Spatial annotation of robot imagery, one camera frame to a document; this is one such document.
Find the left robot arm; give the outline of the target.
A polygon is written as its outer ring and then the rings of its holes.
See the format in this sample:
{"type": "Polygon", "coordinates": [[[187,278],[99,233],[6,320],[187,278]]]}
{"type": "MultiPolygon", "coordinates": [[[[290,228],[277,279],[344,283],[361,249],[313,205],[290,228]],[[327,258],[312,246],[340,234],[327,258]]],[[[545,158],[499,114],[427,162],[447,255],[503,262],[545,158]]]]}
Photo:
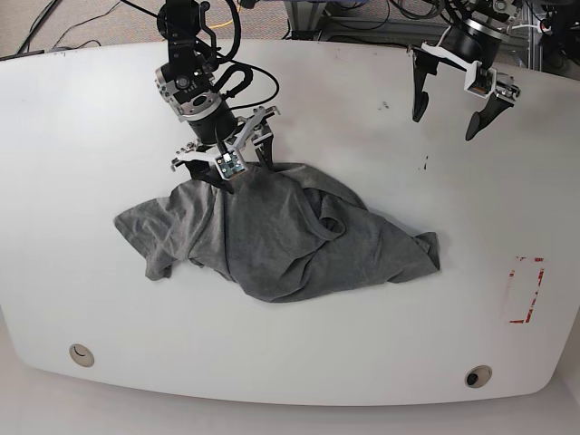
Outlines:
{"type": "Polygon", "coordinates": [[[501,44],[509,40],[510,24],[522,8],[520,1],[441,1],[440,11],[449,14],[449,26],[436,44],[423,43],[411,50],[413,72],[412,119],[421,120],[430,96],[424,90],[429,75],[441,63],[465,73],[463,89],[486,101],[472,114],[465,140],[472,140],[503,111],[512,108],[521,90],[513,76],[493,67],[501,44]]]}

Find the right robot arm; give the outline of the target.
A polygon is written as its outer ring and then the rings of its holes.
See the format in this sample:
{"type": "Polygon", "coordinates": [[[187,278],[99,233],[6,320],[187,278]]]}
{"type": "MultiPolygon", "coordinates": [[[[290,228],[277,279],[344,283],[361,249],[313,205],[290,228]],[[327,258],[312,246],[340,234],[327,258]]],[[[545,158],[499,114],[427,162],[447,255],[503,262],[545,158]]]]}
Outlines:
{"type": "Polygon", "coordinates": [[[192,179],[233,193],[233,178],[247,171],[242,151],[255,150],[259,163],[273,168],[274,133],[268,121],[279,110],[266,101],[249,104],[248,117],[236,116],[229,106],[254,80],[257,67],[238,62],[241,21],[237,4],[228,2],[234,40],[227,53],[218,48],[208,25],[207,1],[168,1],[157,14],[159,34],[168,43],[169,60],[156,71],[162,99],[180,121],[193,130],[195,139],[180,148],[171,162],[184,166],[192,179]]]}

